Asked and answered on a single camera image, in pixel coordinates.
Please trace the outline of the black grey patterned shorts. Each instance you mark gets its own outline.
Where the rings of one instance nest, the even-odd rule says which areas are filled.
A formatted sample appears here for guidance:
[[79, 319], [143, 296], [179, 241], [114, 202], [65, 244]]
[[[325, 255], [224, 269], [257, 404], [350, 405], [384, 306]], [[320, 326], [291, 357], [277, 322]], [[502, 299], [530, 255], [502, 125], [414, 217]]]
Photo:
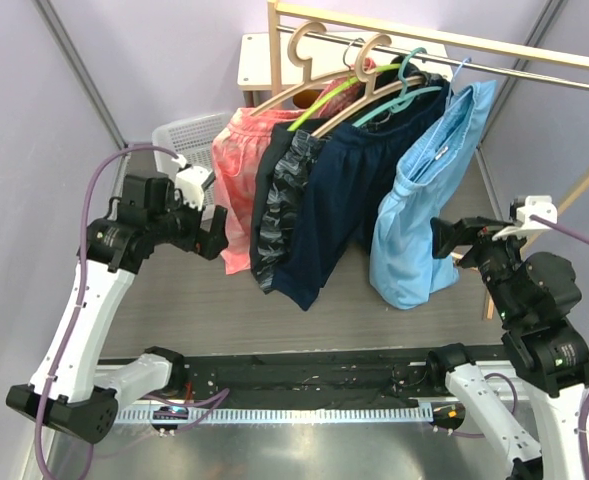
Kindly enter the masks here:
[[[419, 75], [425, 86], [431, 76], [440, 76], [419, 73], [413, 66], [408, 66], [405, 74]], [[260, 162], [249, 254], [251, 273], [264, 293], [276, 291], [272, 288], [276, 264], [285, 257], [309, 176], [335, 129], [322, 138], [314, 138], [312, 133], [326, 121], [307, 120], [294, 132], [287, 131], [290, 123], [276, 125], [272, 142]]]

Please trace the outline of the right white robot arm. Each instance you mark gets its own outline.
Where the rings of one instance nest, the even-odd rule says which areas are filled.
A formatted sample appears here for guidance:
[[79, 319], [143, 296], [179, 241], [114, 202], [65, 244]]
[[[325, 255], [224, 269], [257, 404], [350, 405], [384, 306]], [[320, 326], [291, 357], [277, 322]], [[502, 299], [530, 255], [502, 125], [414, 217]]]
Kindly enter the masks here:
[[524, 226], [484, 217], [430, 221], [432, 255], [458, 246], [458, 260], [478, 270], [498, 309], [507, 358], [529, 398], [538, 435], [532, 437], [490, 391], [461, 343], [432, 350], [425, 380], [431, 391], [463, 404], [502, 456], [509, 479], [589, 479], [589, 347], [568, 315], [582, 298], [571, 262], [538, 252], [522, 258]]

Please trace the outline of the lime green hanger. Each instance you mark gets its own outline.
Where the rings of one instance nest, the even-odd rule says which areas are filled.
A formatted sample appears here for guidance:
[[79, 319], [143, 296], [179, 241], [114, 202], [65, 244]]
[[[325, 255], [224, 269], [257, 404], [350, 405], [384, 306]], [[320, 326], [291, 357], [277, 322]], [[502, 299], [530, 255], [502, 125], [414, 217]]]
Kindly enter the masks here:
[[314, 118], [327, 118], [353, 104], [360, 96], [364, 83], [355, 75], [347, 77], [345, 80], [336, 80], [333, 82], [325, 93], [322, 93], [304, 113], [295, 120], [288, 128], [288, 132], [294, 132], [302, 124]]

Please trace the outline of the right wooden hanger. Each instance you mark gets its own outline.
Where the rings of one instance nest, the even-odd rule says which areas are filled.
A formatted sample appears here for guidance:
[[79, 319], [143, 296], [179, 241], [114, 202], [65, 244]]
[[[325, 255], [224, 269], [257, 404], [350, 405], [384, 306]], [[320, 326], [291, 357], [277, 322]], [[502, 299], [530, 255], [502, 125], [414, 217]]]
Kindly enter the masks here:
[[404, 76], [405, 67], [400, 66], [400, 80], [397, 80], [394, 83], [387, 84], [381, 88], [376, 87], [377, 74], [374, 69], [366, 70], [364, 68], [364, 60], [368, 56], [370, 51], [373, 50], [375, 47], [390, 46], [391, 44], [391, 37], [387, 34], [381, 33], [373, 36], [364, 44], [364, 46], [361, 48], [361, 51], [357, 55], [356, 65], [353, 68], [357, 79], [361, 81], [365, 86], [363, 96], [360, 99], [356, 100], [354, 103], [352, 103], [350, 106], [339, 112], [337, 115], [330, 118], [317, 130], [315, 130], [312, 133], [312, 136], [314, 138], [322, 138], [324, 135], [328, 134], [334, 128], [336, 128], [340, 123], [347, 120], [349, 117], [357, 113], [362, 108], [370, 105], [371, 103], [391, 93], [401, 91], [403, 88], [406, 88], [409, 85], [420, 85], [423, 82], [423, 79], [421, 77], [411, 77], [409, 81], [406, 81]]

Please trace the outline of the light blue wire hanger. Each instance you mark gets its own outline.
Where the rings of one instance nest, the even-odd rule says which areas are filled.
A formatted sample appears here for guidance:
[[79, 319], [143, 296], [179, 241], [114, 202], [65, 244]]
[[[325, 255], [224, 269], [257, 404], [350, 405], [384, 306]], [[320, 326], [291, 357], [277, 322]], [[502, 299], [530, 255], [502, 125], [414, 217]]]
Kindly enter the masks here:
[[472, 61], [471, 57], [467, 57], [462, 60], [462, 63], [454, 70], [453, 76], [450, 80], [444, 112], [441, 117], [427, 130], [428, 137], [421, 137], [418, 141], [418, 147], [412, 147], [415, 150], [416, 160], [412, 164], [409, 178], [417, 182], [422, 175], [425, 174], [429, 166], [436, 160], [438, 160], [447, 150], [447, 142], [451, 133], [449, 127], [446, 125], [449, 112], [453, 108], [453, 104], [457, 103], [453, 100], [456, 96], [454, 92], [454, 85], [460, 71], [468, 63]]

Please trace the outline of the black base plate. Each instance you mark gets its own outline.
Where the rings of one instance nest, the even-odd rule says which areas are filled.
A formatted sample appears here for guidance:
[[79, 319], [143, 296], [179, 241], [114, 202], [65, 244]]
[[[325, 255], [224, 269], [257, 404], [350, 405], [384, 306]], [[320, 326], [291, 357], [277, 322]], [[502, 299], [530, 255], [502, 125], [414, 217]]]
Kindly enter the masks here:
[[348, 410], [413, 407], [448, 390], [428, 348], [192, 356], [167, 399], [206, 400], [227, 390], [224, 408]]

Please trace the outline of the light blue shorts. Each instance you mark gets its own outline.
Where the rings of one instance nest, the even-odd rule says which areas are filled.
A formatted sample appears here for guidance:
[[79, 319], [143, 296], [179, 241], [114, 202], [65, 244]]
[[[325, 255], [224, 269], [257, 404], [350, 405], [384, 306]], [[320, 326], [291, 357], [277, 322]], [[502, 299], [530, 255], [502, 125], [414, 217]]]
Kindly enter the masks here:
[[496, 82], [474, 82], [453, 100], [446, 125], [448, 150], [417, 182], [409, 178], [417, 141], [396, 165], [391, 191], [378, 207], [370, 252], [369, 280], [391, 306], [409, 310], [454, 285], [459, 273], [449, 256], [432, 257], [430, 219], [440, 215], [459, 187], [474, 155], [495, 96]]

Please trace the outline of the teal plastic hanger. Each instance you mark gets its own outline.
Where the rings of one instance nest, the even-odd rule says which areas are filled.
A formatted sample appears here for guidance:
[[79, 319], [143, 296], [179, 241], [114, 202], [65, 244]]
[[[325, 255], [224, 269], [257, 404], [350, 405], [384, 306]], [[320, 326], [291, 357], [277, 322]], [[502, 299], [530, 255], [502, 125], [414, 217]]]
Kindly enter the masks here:
[[354, 127], [360, 128], [366, 125], [369, 121], [371, 121], [378, 115], [385, 112], [390, 113], [391, 115], [400, 113], [401, 111], [407, 109], [412, 104], [412, 102], [420, 95], [439, 92], [442, 89], [441, 86], [421, 86], [420, 88], [409, 90], [409, 80], [405, 76], [406, 66], [410, 63], [410, 60], [413, 59], [417, 54], [426, 53], [427, 50], [424, 47], [418, 47], [413, 49], [409, 54], [407, 54], [404, 57], [403, 61], [400, 64], [397, 75], [398, 80], [402, 83], [402, 89], [400, 93], [396, 97], [380, 104], [373, 110], [368, 111], [366, 114], [360, 115], [353, 123]]

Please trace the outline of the metal hanging rod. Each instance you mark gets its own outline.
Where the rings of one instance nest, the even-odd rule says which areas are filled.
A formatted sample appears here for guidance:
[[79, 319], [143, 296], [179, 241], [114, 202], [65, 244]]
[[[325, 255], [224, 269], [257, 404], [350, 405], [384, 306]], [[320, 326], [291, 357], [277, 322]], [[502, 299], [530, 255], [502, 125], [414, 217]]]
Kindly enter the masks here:
[[[329, 34], [320, 34], [320, 33], [307, 33], [305, 36], [313, 38], [315, 40], [322, 40], [327, 41], [330, 43], [345, 45], [348, 47], [351, 46], [358, 46], [362, 47], [365, 45], [364, 41], [358, 41], [356, 39], [348, 39], [346, 37], [336, 36], [336, 35], [329, 35]], [[386, 53], [386, 54], [394, 54], [394, 55], [409, 55], [410, 51], [405, 49], [400, 49], [396, 47], [389, 47], [389, 46], [375, 46], [373, 48], [375, 52], [379, 53]], [[415, 58], [422, 61], [422, 62], [431, 62], [436, 63], [439, 65], [447, 65], [450, 67], [460, 67], [462, 66], [465, 69], [489, 73], [494, 75], [499, 75], [503, 77], [513, 78], [517, 80], [527, 80], [541, 84], [548, 84], [554, 86], [560, 86], [575, 90], [587, 91], [589, 92], [589, 83], [584, 82], [577, 82], [567, 79], [562, 79], [558, 77], [551, 77], [542, 74], [531, 73], [527, 71], [515, 70], [510, 68], [503, 68], [503, 67], [491, 67], [486, 65], [481, 65], [469, 61], [462, 61], [462, 60], [455, 60], [448, 57], [436, 56], [427, 53], [419, 53], [415, 55]]]

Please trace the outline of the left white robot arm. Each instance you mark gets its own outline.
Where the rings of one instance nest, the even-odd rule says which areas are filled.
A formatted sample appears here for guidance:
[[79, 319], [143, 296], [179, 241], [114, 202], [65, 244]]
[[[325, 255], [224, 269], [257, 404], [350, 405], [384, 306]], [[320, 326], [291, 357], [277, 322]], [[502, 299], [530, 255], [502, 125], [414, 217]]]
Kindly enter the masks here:
[[201, 225], [214, 179], [212, 171], [198, 165], [175, 178], [126, 176], [107, 216], [89, 224], [55, 337], [30, 381], [10, 388], [8, 407], [95, 445], [135, 401], [153, 392], [174, 399], [185, 391], [184, 356], [158, 346], [112, 374], [96, 370], [115, 313], [157, 246], [173, 245], [207, 260], [227, 248], [226, 208], [215, 207], [209, 228]]

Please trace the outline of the pink patterned shorts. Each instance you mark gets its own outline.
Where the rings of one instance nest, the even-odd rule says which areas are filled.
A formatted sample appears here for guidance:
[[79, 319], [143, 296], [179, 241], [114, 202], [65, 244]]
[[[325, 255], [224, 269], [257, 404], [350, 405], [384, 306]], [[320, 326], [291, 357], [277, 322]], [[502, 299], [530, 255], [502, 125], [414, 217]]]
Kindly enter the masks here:
[[255, 177], [270, 144], [272, 130], [279, 123], [297, 120], [303, 113], [302, 109], [272, 108], [255, 114], [252, 107], [240, 107], [213, 140], [214, 200], [227, 209], [225, 232], [228, 247], [221, 256], [228, 275], [250, 268]]

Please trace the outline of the navy blue shorts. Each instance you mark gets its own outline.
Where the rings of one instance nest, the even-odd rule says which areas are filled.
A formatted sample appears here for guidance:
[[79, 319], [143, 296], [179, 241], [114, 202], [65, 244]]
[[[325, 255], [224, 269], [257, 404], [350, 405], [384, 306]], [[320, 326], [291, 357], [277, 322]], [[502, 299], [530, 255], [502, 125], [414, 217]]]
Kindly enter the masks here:
[[272, 288], [306, 311], [355, 240], [371, 249], [380, 201], [391, 189], [396, 162], [444, 113], [450, 82], [433, 75], [429, 91], [398, 113], [359, 116], [329, 135], [309, 176], [285, 257]]

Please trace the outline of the left wooden hanger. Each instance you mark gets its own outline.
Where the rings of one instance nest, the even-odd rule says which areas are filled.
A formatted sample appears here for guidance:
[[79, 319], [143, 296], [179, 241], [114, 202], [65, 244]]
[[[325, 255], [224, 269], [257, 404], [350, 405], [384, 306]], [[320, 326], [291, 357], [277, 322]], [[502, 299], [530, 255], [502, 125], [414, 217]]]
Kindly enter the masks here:
[[293, 30], [287, 44], [287, 57], [292, 65], [301, 69], [301, 81], [286, 90], [282, 90], [283, 82], [281, 60], [276, 58], [276, 56], [280, 54], [281, 28], [282, 25], [278, 24], [276, 26], [275, 33], [270, 36], [272, 97], [269, 100], [263, 102], [258, 107], [255, 107], [251, 113], [252, 117], [258, 117], [264, 112], [276, 107], [280, 108], [285, 100], [295, 96], [307, 88], [319, 86], [341, 77], [347, 77], [350, 74], [350, 67], [347, 67], [343, 68], [342, 70], [326, 72], [318, 76], [313, 75], [313, 58], [311, 56], [301, 56], [298, 53], [298, 44], [308, 34], [325, 35], [327, 33], [327, 28], [321, 22], [307, 21]]

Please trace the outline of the wooden hanger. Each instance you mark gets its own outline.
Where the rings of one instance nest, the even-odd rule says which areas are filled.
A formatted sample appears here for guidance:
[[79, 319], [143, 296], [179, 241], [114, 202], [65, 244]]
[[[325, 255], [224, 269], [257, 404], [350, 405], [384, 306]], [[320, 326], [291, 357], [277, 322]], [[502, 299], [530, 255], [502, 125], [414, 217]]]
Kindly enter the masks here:
[[251, 113], [252, 117], [258, 117], [264, 112], [276, 107], [280, 108], [285, 100], [295, 96], [307, 88], [319, 86], [341, 77], [347, 77], [350, 74], [350, 67], [347, 67], [343, 68], [342, 70], [326, 72], [318, 76], [313, 75], [313, 58], [311, 56], [301, 56], [298, 53], [298, 44], [308, 34], [325, 35], [327, 33], [327, 28], [321, 22], [307, 21], [293, 30], [287, 44], [287, 57], [292, 65], [301, 69], [301, 81], [286, 90], [282, 90], [283, 82], [281, 60], [276, 58], [276, 56], [280, 54], [281, 28], [282, 25], [278, 24], [276, 26], [275, 33], [270, 36], [272, 97], [269, 100], [263, 102], [258, 107], [255, 107]]
[[374, 69], [366, 70], [364, 68], [364, 60], [368, 56], [370, 51], [373, 50], [375, 47], [390, 46], [391, 44], [391, 37], [387, 34], [381, 33], [373, 36], [364, 44], [364, 46], [361, 48], [361, 51], [357, 55], [356, 65], [353, 68], [357, 79], [361, 81], [365, 86], [363, 96], [360, 99], [356, 100], [354, 103], [352, 103], [350, 106], [339, 112], [337, 115], [330, 118], [317, 130], [315, 130], [312, 133], [312, 136], [314, 138], [322, 138], [324, 135], [328, 134], [334, 128], [336, 128], [340, 123], [347, 120], [349, 117], [357, 113], [362, 108], [370, 105], [371, 103], [391, 93], [401, 91], [403, 88], [406, 88], [409, 85], [420, 85], [423, 82], [423, 79], [421, 77], [411, 77], [409, 81], [406, 81], [404, 76], [405, 67], [400, 66], [400, 80], [397, 80], [394, 83], [387, 84], [381, 88], [376, 87], [377, 74]]

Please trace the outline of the white plastic basket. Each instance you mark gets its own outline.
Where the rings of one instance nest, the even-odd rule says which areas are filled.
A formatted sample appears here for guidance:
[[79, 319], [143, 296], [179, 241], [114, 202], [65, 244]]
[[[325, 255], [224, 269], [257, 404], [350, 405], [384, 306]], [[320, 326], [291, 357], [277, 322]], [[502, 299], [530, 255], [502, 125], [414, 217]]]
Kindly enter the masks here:
[[184, 156], [190, 164], [212, 169], [212, 143], [231, 117], [231, 112], [223, 112], [161, 125], [152, 132], [152, 144]]

